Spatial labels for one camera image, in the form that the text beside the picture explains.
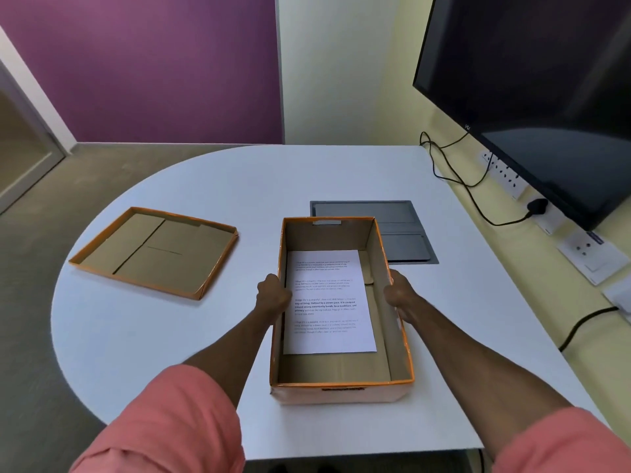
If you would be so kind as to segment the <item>pink right sleeve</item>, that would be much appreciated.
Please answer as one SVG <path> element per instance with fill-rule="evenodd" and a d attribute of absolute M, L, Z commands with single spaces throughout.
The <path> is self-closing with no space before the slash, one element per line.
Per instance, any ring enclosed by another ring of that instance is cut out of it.
<path fill-rule="evenodd" d="M 518 434 L 492 473 L 631 473 L 631 447 L 587 410 L 567 407 Z"/>

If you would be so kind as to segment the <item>glass door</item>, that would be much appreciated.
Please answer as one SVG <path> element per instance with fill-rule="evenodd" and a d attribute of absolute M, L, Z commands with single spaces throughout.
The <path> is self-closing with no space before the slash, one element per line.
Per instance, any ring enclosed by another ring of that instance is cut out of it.
<path fill-rule="evenodd" d="M 66 151 L 0 61 L 0 214 L 66 158 Z"/>

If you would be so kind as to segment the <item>person's left forearm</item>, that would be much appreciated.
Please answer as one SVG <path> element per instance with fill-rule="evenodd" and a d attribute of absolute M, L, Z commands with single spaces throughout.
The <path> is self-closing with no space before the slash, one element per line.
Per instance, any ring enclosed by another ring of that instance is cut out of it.
<path fill-rule="evenodd" d="M 210 376 L 238 407 L 249 373 L 266 332 L 280 312 L 256 307 L 210 346 L 183 362 Z"/>

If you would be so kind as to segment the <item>person's right hand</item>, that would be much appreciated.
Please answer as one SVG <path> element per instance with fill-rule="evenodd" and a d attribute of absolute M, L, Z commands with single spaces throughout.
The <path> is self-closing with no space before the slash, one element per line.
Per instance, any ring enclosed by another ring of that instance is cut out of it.
<path fill-rule="evenodd" d="M 399 271 L 391 269 L 390 278 L 391 283 L 383 289 L 386 302 L 397 310 L 404 321 L 416 326 L 425 308 L 425 300 L 414 291 L 407 278 Z"/>

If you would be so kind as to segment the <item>pink left sleeve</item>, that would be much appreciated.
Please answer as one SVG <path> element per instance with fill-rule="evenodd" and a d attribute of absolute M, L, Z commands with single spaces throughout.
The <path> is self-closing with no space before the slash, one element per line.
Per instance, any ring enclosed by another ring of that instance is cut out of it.
<path fill-rule="evenodd" d="M 69 473 L 242 473 L 241 425 L 208 374 L 170 366 L 75 460 Z"/>

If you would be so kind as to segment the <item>person's left hand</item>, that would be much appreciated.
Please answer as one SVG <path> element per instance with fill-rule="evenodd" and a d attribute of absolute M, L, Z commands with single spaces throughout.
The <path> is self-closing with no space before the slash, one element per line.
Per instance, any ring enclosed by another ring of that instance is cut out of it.
<path fill-rule="evenodd" d="M 257 285 L 257 296 L 254 312 L 258 319 L 267 327 L 272 326 L 279 316 L 283 314 L 289 303 L 274 303 L 273 289 L 274 286 L 282 286 L 279 277 L 275 274 L 268 274 L 263 281 Z"/>

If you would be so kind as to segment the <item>orange cardboard box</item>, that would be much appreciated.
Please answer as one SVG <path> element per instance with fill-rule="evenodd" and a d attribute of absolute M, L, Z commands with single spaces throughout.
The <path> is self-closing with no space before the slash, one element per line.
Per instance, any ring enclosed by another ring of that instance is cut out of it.
<path fill-rule="evenodd" d="M 269 384 L 282 405 L 392 403 L 414 386 L 408 338 L 374 217 L 286 217 L 278 277 L 292 293 L 272 329 Z"/>

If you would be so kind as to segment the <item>orange cardboard box lid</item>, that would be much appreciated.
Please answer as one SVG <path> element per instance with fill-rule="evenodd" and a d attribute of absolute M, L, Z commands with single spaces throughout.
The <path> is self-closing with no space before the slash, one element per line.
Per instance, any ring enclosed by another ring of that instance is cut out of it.
<path fill-rule="evenodd" d="M 238 239 L 231 225 L 130 207 L 68 263 L 97 276 L 200 301 Z"/>

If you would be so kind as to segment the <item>pink sleeve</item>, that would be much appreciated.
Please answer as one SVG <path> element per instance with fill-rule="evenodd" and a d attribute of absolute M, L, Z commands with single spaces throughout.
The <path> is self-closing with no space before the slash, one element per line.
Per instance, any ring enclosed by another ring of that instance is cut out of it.
<path fill-rule="evenodd" d="M 567 407 L 518 434 L 492 473 L 631 473 L 631 447 L 587 410 Z"/>
<path fill-rule="evenodd" d="M 75 460 L 69 473 L 242 473 L 241 425 L 208 374 L 170 366 Z"/>

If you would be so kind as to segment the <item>white wall socket strip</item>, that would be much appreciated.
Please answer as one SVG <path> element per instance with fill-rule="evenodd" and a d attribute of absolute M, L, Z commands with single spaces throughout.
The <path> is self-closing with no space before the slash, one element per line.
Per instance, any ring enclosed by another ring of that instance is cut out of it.
<path fill-rule="evenodd" d="M 487 176 L 501 186 L 509 196 L 522 204 L 524 207 L 537 199 L 544 198 L 543 195 L 534 190 L 520 175 L 497 158 L 489 150 L 480 151 L 477 160 L 486 168 Z M 567 220 L 565 215 L 551 202 L 548 202 L 546 211 L 540 215 L 532 217 L 534 222 L 546 234 L 554 234 Z"/>

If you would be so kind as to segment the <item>black monitor screen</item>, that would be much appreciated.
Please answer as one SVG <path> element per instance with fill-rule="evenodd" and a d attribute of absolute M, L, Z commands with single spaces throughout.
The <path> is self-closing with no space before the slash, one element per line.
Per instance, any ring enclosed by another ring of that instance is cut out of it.
<path fill-rule="evenodd" d="M 583 230 L 631 197 L 631 0 L 433 0 L 413 86 Z"/>

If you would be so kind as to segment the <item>person's right forearm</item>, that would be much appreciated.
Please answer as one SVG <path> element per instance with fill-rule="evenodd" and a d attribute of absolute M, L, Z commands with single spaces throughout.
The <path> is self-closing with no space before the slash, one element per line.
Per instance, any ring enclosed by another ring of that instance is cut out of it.
<path fill-rule="evenodd" d="M 571 407 L 548 383 L 474 340 L 416 293 L 404 294 L 398 310 L 422 338 L 491 459 L 536 422 Z"/>

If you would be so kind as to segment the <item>white wall socket plate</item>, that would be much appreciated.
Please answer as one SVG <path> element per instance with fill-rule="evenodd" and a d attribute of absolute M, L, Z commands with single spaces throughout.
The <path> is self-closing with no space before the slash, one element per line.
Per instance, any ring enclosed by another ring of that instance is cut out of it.
<path fill-rule="evenodd" d="M 610 241 L 580 228 L 562 239 L 557 249 L 593 286 L 599 286 L 631 263 Z"/>

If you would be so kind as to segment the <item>white printed paper sheet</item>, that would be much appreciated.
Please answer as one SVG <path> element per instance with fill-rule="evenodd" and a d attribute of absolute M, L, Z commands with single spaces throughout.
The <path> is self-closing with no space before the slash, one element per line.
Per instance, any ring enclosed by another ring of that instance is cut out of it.
<path fill-rule="evenodd" d="M 284 355 L 377 352 L 358 250 L 291 251 Z"/>

